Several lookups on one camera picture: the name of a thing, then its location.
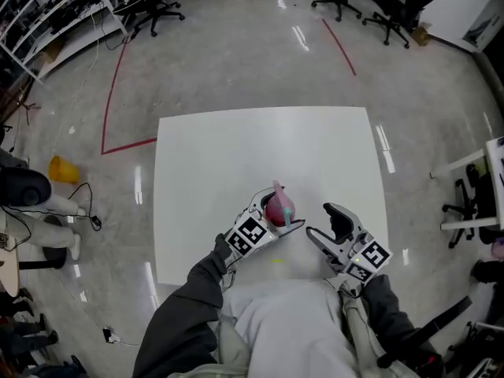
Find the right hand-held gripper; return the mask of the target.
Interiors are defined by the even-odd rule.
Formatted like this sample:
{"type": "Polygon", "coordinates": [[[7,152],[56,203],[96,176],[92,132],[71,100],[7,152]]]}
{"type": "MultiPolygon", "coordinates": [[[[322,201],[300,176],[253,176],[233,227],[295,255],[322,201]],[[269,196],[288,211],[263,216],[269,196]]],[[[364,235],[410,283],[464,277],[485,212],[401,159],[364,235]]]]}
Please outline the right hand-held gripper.
{"type": "Polygon", "coordinates": [[[361,222],[356,214],[347,208],[326,202],[323,208],[330,218],[335,239],[318,228],[306,227],[309,240],[331,261],[330,267],[336,273],[349,276],[366,285],[392,258],[392,252],[378,243],[366,230],[361,232],[361,222]],[[349,241],[347,251],[343,245],[349,241]]]}

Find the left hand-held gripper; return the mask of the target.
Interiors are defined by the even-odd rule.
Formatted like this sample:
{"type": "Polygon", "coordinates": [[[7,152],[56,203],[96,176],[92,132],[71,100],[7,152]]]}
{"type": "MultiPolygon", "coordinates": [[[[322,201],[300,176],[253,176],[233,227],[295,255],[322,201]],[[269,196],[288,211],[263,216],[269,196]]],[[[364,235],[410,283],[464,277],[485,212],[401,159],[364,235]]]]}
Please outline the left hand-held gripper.
{"type": "Polygon", "coordinates": [[[304,226],[304,219],[292,220],[289,225],[277,227],[266,218],[265,207],[275,194],[274,187],[257,192],[248,208],[237,216],[231,231],[224,235],[224,241],[238,257],[248,258],[278,238],[304,226]]]}

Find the pink spray bottle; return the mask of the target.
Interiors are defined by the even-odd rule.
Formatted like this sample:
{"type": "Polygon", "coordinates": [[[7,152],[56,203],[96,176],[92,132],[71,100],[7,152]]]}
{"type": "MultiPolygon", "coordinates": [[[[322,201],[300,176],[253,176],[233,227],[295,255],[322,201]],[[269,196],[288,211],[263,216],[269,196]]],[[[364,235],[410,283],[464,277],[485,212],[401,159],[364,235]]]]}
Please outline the pink spray bottle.
{"type": "Polygon", "coordinates": [[[285,203],[290,198],[284,193],[284,187],[280,184],[280,182],[278,180],[274,180],[272,183],[273,183],[273,187],[276,192],[276,194],[274,196],[276,196],[280,200],[282,205],[285,206],[285,203]]]}
{"type": "Polygon", "coordinates": [[[295,205],[288,199],[283,206],[274,196],[265,205],[265,218],[276,227],[289,227],[295,218],[295,205]]]}

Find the person's right forearm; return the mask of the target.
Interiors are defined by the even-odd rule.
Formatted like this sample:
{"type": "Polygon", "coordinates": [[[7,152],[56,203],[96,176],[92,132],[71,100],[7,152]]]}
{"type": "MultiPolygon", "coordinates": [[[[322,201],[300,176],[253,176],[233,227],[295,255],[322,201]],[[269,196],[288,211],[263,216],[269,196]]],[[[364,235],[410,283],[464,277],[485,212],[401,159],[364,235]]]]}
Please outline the person's right forearm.
{"type": "Polygon", "coordinates": [[[415,348],[405,348],[405,341],[418,329],[407,313],[400,310],[387,275],[373,277],[364,287],[362,298],[369,325],[386,353],[400,355],[400,362],[420,378],[444,378],[443,359],[429,341],[415,348]]]}

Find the person's left forearm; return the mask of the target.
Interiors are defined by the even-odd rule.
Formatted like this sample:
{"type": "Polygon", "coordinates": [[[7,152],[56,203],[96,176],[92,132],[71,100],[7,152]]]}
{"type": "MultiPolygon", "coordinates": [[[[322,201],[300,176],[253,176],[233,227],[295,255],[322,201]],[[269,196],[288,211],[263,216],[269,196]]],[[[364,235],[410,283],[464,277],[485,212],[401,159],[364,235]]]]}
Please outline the person's left forearm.
{"type": "Polygon", "coordinates": [[[221,280],[232,255],[224,236],[192,267],[187,282],[154,312],[135,360],[132,378],[167,378],[215,364],[217,337],[209,324],[223,306],[221,280]]]}

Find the white desk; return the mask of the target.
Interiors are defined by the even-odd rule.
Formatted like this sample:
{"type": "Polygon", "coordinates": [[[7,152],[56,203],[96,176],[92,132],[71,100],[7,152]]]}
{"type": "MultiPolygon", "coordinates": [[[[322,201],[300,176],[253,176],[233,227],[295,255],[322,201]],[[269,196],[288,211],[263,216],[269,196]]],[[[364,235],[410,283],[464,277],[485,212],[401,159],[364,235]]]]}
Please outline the white desk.
{"type": "Polygon", "coordinates": [[[429,176],[434,179],[438,176],[446,175],[455,169],[461,168],[483,157],[487,158],[487,164],[493,183],[496,216],[476,220],[442,223],[440,225],[442,231],[487,226],[499,226],[501,230],[504,230],[504,136],[487,141],[483,149],[463,157],[462,159],[439,166],[437,169],[432,170],[429,176]]]}

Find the yellow plastic bin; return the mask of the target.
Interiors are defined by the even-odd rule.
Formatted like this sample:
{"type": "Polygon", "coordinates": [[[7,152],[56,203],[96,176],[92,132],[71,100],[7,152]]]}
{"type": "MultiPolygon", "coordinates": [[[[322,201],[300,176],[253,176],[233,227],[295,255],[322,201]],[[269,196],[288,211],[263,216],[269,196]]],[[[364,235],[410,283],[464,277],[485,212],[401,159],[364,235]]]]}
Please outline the yellow plastic bin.
{"type": "Polygon", "coordinates": [[[48,177],[50,180],[60,183],[78,183],[80,180],[79,169],[63,157],[54,156],[48,167],[48,177]]]}

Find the cardboard box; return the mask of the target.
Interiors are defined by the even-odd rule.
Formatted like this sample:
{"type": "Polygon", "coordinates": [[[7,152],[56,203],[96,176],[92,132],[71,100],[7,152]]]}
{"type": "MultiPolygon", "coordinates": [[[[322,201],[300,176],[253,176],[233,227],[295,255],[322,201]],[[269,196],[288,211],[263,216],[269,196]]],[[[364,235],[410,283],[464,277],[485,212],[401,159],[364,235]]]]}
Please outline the cardboard box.
{"type": "Polygon", "coordinates": [[[431,25],[429,23],[420,22],[411,32],[410,36],[413,41],[418,46],[427,46],[431,39],[431,36],[428,32],[431,25]]]}

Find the black round stool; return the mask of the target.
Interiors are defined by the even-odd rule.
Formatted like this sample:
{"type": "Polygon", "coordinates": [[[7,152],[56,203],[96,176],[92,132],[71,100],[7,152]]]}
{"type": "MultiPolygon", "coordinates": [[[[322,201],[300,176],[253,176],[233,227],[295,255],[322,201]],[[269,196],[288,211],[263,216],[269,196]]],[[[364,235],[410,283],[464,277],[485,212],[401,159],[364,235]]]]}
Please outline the black round stool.
{"type": "Polygon", "coordinates": [[[18,266],[20,271],[35,270],[35,269],[61,269],[67,258],[67,250],[65,248],[54,248],[49,246],[40,246],[33,244],[30,240],[28,243],[31,246],[41,249],[44,259],[36,261],[19,261],[18,266]]]}

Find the black office chair with headrest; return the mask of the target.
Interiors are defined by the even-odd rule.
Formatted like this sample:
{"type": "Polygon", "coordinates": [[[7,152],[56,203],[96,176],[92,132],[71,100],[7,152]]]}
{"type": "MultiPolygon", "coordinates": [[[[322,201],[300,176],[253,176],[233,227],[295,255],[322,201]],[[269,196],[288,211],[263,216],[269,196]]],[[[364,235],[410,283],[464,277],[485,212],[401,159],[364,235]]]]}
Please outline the black office chair with headrest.
{"type": "Polygon", "coordinates": [[[390,44],[391,32],[394,32],[404,42],[404,48],[409,49],[410,43],[402,34],[402,29],[411,32],[418,24],[418,19],[424,8],[434,0],[372,0],[381,10],[372,13],[372,17],[364,18],[361,23],[378,24],[383,26],[386,31],[383,44],[390,44]]]}

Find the round wooden table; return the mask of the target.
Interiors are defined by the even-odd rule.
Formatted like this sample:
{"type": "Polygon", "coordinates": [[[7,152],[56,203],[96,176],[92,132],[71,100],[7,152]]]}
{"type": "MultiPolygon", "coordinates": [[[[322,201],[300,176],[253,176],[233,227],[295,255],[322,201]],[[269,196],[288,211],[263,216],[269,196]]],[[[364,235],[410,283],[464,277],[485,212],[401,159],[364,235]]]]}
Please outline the round wooden table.
{"type": "Polygon", "coordinates": [[[16,240],[4,233],[0,233],[0,284],[11,297],[18,296],[20,269],[16,240]]]}

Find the white shelving unit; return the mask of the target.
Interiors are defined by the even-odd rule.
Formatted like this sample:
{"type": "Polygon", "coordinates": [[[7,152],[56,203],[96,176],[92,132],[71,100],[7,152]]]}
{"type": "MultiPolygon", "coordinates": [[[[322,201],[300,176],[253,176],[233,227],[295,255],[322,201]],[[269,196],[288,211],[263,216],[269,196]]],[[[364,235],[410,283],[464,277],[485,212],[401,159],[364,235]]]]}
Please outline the white shelving unit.
{"type": "Polygon", "coordinates": [[[81,50],[126,28],[117,0],[0,0],[0,52],[38,83],[81,50]]]}

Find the wall poster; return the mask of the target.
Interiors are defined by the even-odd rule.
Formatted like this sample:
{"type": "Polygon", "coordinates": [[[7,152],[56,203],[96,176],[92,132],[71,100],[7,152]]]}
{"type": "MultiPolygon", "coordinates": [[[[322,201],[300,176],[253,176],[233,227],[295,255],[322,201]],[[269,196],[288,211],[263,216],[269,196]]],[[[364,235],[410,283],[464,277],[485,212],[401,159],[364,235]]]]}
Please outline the wall poster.
{"type": "Polygon", "coordinates": [[[483,49],[502,26],[502,14],[493,13],[479,16],[463,39],[477,49],[483,49]]]}

